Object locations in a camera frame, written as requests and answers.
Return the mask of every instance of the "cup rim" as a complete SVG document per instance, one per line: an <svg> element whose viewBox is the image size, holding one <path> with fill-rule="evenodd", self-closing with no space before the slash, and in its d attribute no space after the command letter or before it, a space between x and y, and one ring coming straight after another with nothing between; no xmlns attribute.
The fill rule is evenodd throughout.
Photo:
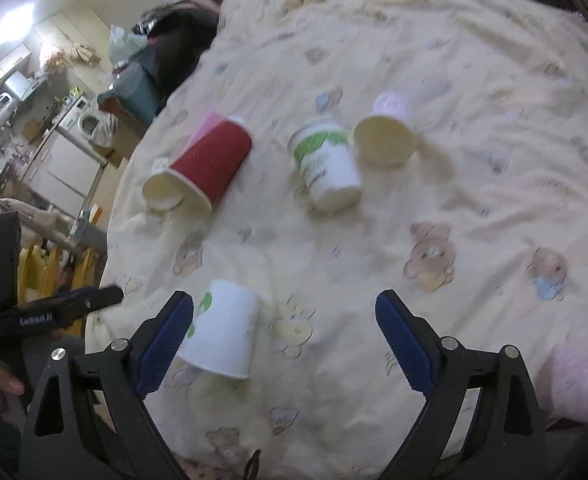
<svg viewBox="0 0 588 480"><path fill-rule="evenodd" d="M231 123L237 124L242 129L245 130L245 133L247 133L247 135L249 135L251 137L250 131L249 131L249 126L247 125L247 122L245 121L245 119L243 119L242 117L238 117L236 115L227 115L227 116L223 115L223 117L224 117L224 119L221 121L221 123L224 121L229 121Z"/></svg>
<svg viewBox="0 0 588 480"><path fill-rule="evenodd" d="M382 97L389 97L389 98L393 98L399 102L403 103L403 106L405 107L405 115L403 117L399 117L398 115L395 114L389 114L389 113L385 113L385 112L381 112L381 111L377 111L379 108L376 107L376 103L379 101L379 99L381 99ZM408 118L408 112L407 112L407 97L405 96L405 94L401 94L401 92L397 92L394 90L388 90L385 92L381 92L376 99L374 99L374 102L372 103L372 106L369 108L369 111L367 112L367 114L365 115L365 117L363 117L363 119L368 118L368 117L390 117L393 118L401 123L405 123L405 120Z"/></svg>
<svg viewBox="0 0 588 480"><path fill-rule="evenodd" d="M170 155L159 155L156 158L154 158L154 160L152 160L152 163L150 164L149 171L147 172L147 178L145 179L145 181L147 181L152 176L161 174L163 172L163 170L161 169L152 172L152 166L156 164L159 160L163 160L164 164L167 164L167 166L171 166L174 161L173 157Z"/></svg>
<svg viewBox="0 0 588 480"><path fill-rule="evenodd" d="M310 118L310 119L306 120L303 123L303 125L298 130L296 130L291 135L291 137L289 137L289 140L287 142L287 150L290 153L290 155L293 155L294 154L294 151L296 150L296 147L298 146L298 144L296 146L293 145L294 139L296 139L296 137L298 136L298 134L302 133L304 130L306 130L310 126L313 126L316 123L325 123L325 122L334 123L338 128L341 129L341 131L345 132L345 136L347 136L347 129L345 128L345 126L343 126L339 121L337 121L333 117L330 117L330 116L313 117L313 118Z"/></svg>
<svg viewBox="0 0 588 480"><path fill-rule="evenodd" d="M162 174L168 175L168 176L173 176L174 178L177 178L179 181L181 181L181 183L186 184L187 187L189 187L192 191L194 191L197 195L197 197L199 197L202 202L203 205L205 205L205 208L207 211L211 211L212 210L212 203L211 200L209 199L209 197L202 192L202 190L199 189L199 187L194 184L189 178L187 178L185 175L183 175L182 173L179 173L178 171L174 170L173 168L167 168L166 170L163 171Z"/></svg>
<svg viewBox="0 0 588 480"><path fill-rule="evenodd" d="M161 171L159 173L154 173L150 176L148 176L144 183L142 183L141 186L141 193L142 193L142 198L144 198L145 203L154 210L157 211L170 211L172 209L174 209L176 206L178 206L184 199L184 195L180 192L176 192L176 197L173 200L166 200L165 203L158 204L158 203L153 203L154 200L153 199L149 199L149 197L146 195L145 193L145 188L148 187L148 184L152 181L152 180L157 180L160 177L166 176L164 171Z"/></svg>
<svg viewBox="0 0 588 480"><path fill-rule="evenodd" d="M190 365L195 366L196 368L200 368L201 370L204 370L206 372L220 375L223 377L229 377L229 378L238 379L238 380L249 379L249 377L250 377L249 372L246 374L234 374L234 373L231 373L228 371L221 371L220 368L216 368L215 366L199 364L199 363L195 362L195 360L192 357L189 357L189 358L181 357L181 359L183 361L189 363Z"/></svg>

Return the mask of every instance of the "kitchen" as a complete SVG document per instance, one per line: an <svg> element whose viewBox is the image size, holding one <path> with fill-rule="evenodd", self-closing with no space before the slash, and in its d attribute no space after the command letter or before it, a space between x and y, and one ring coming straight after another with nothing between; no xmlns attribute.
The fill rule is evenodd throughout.
<svg viewBox="0 0 588 480"><path fill-rule="evenodd" d="M1 196L77 218L106 168L126 163L141 132L95 99L112 77L108 40L80 0L0 0ZM111 145L92 138L99 125Z"/></svg>

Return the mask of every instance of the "blue gripper pad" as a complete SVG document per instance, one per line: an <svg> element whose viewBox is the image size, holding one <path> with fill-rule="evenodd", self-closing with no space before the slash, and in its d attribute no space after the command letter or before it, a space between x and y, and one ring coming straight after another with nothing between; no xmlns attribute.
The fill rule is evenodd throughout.
<svg viewBox="0 0 588 480"><path fill-rule="evenodd" d="M171 361L185 338L194 317L194 302L191 296L184 292L179 296L175 292L158 314L158 317L160 316L164 316L164 320L138 360L134 389L141 399L161 387Z"/></svg>
<svg viewBox="0 0 588 480"><path fill-rule="evenodd" d="M386 292L376 298L376 322L411 389L428 400L436 387L431 360Z"/></svg>

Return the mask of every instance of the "bed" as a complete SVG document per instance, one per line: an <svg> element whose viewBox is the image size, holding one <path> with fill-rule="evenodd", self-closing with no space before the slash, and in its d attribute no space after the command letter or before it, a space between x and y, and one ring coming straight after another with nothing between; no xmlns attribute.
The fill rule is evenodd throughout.
<svg viewBox="0 0 588 480"><path fill-rule="evenodd" d="M359 205L320 214L287 140L320 114L353 127L389 90L422 96L417 152L361 164ZM146 208L151 163L213 109L254 140L222 202L206 218ZM448 252L442 272L421 268L425 239ZM588 26L528 0L225 0L126 168L108 246L103 282L125 300L90 316L90 352L177 289L198 303L222 278L264 298L249 380L176 359L147 397L177 456L203 477L261 449L261 476L375 478L424 400L376 325L381 291L468 348L517 346L532 377L557 343L588 357Z"/></svg>

